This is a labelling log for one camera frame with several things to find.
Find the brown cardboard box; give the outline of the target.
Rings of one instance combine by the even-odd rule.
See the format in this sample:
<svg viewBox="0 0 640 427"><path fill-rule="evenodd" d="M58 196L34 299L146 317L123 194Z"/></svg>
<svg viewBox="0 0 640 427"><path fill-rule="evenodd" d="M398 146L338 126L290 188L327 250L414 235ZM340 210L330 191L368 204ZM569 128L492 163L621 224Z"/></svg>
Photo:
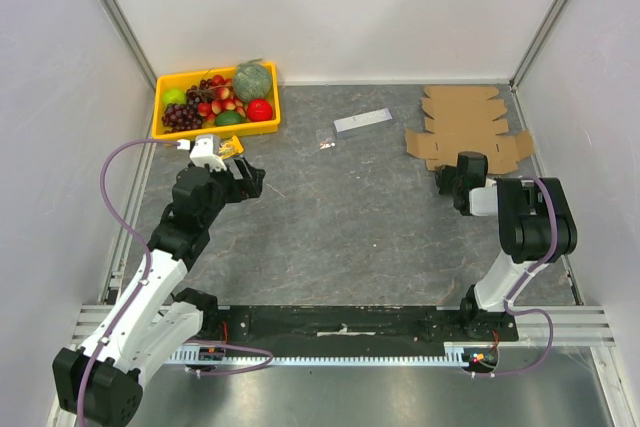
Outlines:
<svg viewBox="0 0 640 427"><path fill-rule="evenodd" d="M406 151L430 171L455 166L462 152L488 159L488 172L504 175L534 154L531 134L509 132L505 101L493 86L435 85L424 88L424 130L405 131Z"/></svg>

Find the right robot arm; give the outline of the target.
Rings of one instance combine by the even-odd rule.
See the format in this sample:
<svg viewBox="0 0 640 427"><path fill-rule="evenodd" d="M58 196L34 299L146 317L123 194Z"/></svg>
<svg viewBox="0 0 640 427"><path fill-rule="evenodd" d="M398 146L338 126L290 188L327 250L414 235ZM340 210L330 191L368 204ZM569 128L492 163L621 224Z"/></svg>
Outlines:
<svg viewBox="0 0 640 427"><path fill-rule="evenodd" d="M516 298L540 271L577 246L577 227L561 181L491 179L488 158L477 152L462 152L455 166L437 168L435 181L438 193L449 196L461 215L498 219L501 251L457 309L427 314L429 335L454 342L516 340Z"/></svg>

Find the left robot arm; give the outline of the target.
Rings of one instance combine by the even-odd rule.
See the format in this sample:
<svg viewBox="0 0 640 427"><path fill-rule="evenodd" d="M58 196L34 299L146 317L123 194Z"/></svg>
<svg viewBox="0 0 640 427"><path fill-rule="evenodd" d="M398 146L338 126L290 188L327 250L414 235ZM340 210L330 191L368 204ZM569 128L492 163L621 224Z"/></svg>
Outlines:
<svg viewBox="0 0 640 427"><path fill-rule="evenodd" d="M257 198L265 171L238 157L227 164L189 164L178 173L138 271L99 327L76 349L53 361L57 398L80 426L126 426L146 385L186 341L208 340L219 329L217 300L186 294L160 315L162 303L186 277L210 240L222 209Z"/></svg>

